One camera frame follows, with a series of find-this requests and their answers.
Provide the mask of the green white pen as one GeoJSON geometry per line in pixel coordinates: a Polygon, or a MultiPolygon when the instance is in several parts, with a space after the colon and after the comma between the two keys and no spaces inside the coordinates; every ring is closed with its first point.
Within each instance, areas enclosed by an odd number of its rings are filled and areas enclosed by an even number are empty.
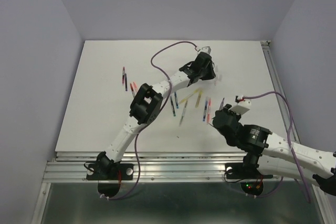
{"type": "Polygon", "coordinates": [[[187,105],[188,105],[188,100],[185,101],[184,107],[183,107],[183,111],[182,111],[182,115],[179,121],[179,126],[182,125],[184,117],[185,117],[185,113],[186,113],[186,109],[187,109],[187,105]]]}

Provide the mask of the dark green pen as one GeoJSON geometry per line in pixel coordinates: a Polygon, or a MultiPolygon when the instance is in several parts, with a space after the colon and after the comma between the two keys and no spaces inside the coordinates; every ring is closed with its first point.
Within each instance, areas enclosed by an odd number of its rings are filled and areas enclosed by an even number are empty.
{"type": "Polygon", "coordinates": [[[170,96],[170,104],[171,104],[173,116],[176,116],[174,102],[171,96],[170,96]]]}

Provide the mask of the magenta pen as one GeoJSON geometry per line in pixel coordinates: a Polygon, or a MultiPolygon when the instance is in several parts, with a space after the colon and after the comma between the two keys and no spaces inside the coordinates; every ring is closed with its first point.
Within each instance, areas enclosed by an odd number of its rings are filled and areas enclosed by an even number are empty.
{"type": "Polygon", "coordinates": [[[122,68],[122,85],[124,85],[124,79],[125,79],[125,67],[122,68]]]}

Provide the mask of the purple pen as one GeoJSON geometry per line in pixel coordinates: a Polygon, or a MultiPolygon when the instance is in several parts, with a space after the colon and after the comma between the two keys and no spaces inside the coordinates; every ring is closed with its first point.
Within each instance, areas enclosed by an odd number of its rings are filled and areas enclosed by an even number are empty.
{"type": "Polygon", "coordinates": [[[128,78],[127,78],[127,74],[125,73],[124,75],[124,85],[125,85],[125,91],[128,91],[128,78]]]}

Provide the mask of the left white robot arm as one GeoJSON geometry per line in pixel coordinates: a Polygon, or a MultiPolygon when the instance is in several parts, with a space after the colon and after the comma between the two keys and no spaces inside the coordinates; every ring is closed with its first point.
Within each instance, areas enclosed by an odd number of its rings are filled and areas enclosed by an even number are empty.
{"type": "Polygon", "coordinates": [[[154,122],[160,113],[163,100],[169,97],[170,93],[187,88],[199,80],[214,78],[212,57],[206,52],[200,52],[195,60],[180,67],[168,80],[152,86],[147,83],[141,85],[130,104],[129,117],[122,130],[106,150],[97,156],[99,173],[106,179],[116,175],[116,164],[121,162],[126,149],[136,135],[154,122]]]}

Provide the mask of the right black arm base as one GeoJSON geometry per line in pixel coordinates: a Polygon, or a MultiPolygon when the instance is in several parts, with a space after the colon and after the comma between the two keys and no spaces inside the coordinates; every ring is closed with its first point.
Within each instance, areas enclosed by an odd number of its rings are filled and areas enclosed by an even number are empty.
{"type": "Polygon", "coordinates": [[[273,175],[263,175],[257,170],[260,156],[248,153],[241,163],[229,163],[223,175],[227,183],[240,183],[244,193],[260,196],[264,190],[264,179],[271,179],[273,175]]]}

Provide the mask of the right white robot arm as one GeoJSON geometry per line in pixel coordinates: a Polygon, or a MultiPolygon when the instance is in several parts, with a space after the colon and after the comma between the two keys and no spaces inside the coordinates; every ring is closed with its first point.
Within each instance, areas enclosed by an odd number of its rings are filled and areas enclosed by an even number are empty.
{"type": "Polygon", "coordinates": [[[242,163],[231,166],[228,179],[253,179],[282,176],[318,186],[335,195],[335,153],[316,150],[271,130],[253,124],[242,125],[239,106],[225,105],[215,112],[213,127],[226,143],[246,155],[242,163]]]}

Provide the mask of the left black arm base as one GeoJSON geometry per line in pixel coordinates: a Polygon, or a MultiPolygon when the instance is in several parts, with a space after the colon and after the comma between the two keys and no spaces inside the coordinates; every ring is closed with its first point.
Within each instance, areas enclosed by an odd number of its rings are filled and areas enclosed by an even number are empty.
{"type": "Polygon", "coordinates": [[[133,164],[115,162],[107,157],[106,152],[101,152],[95,161],[85,162],[83,166],[87,170],[86,180],[98,182],[97,190],[101,198],[107,200],[124,198],[117,194],[124,180],[133,179],[133,164]]]}

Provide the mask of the yellow pen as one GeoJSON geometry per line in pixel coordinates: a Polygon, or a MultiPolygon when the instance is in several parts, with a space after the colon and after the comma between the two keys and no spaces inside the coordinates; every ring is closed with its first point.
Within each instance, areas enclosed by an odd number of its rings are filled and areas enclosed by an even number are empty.
{"type": "Polygon", "coordinates": [[[200,100],[201,100],[202,94],[203,94],[203,90],[200,89],[199,92],[198,92],[198,96],[197,96],[197,100],[196,100],[195,108],[198,108],[198,107],[199,107],[199,104],[200,104],[200,100]]]}
{"type": "Polygon", "coordinates": [[[179,103],[184,103],[185,101],[187,101],[189,98],[191,98],[193,95],[195,95],[196,93],[200,92],[201,90],[202,90],[201,88],[195,89],[193,92],[191,92],[186,97],[184,97],[182,100],[180,100],[179,103]]]}

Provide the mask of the light red pen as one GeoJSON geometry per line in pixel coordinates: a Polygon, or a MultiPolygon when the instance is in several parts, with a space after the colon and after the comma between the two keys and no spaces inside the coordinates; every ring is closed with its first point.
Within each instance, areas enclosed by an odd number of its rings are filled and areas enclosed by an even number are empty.
{"type": "Polygon", "coordinates": [[[207,124],[210,123],[210,117],[211,117],[211,103],[212,103],[212,100],[211,100],[211,98],[209,98],[209,100],[208,100],[208,108],[207,108],[207,118],[206,118],[206,123],[207,123],[207,124]]]}

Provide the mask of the dark blue pen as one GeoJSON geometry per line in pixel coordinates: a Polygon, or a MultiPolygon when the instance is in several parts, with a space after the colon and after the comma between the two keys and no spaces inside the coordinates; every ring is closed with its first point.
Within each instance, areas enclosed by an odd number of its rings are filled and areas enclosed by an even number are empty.
{"type": "Polygon", "coordinates": [[[208,101],[209,101],[209,98],[206,97],[205,104],[204,104],[204,110],[203,110],[203,118],[202,118],[203,122],[205,122],[207,118],[208,101]]]}

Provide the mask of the aluminium right side rail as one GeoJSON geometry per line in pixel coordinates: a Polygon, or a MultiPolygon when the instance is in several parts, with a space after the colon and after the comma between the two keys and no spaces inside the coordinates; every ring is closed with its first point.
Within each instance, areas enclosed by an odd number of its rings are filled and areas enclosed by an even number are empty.
{"type": "MultiPolygon", "coordinates": [[[[260,44],[261,44],[261,48],[262,48],[262,51],[263,51],[263,54],[264,54],[264,57],[265,57],[266,65],[267,65],[267,68],[268,68],[268,71],[269,71],[269,74],[270,74],[273,89],[274,89],[274,91],[280,93],[283,97],[286,97],[285,93],[284,93],[284,90],[283,90],[283,87],[282,87],[281,82],[280,82],[278,72],[276,70],[275,63],[274,63],[273,58],[272,58],[272,54],[271,54],[271,50],[270,50],[270,42],[269,41],[261,41],[260,44]]],[[[290,126],[290,113],[289,113],[288,107],[286,105],[285,100],[281,96],[279,96],[279,95],[275,95],[275,96],[276,96],[276,99],[277,99],[277,102],[278,102],[278,106],[279,106],[279,110],[280,110],[281,117],[282,117],[282,120],[283,120],[283,124],[285,126],[285,129],[288,130],[289,126],[290,126]]]]}

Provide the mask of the aluminium front rail frame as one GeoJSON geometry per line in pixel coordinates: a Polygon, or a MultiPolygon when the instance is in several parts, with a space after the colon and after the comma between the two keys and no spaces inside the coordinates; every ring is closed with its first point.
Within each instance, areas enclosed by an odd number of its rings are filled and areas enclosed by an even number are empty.
{"type": "MultiPolygon", "coordinates": [[[[86,183],[84,163],[94,162],[96,152],[59,152],[48,162],[44,183],[86,183]]],[[[127,152],[124,163],[134,166],[133,182],[223,182],[223,175],[230,163],[239,163],[242,152],[164,153],[127,152]]]]}

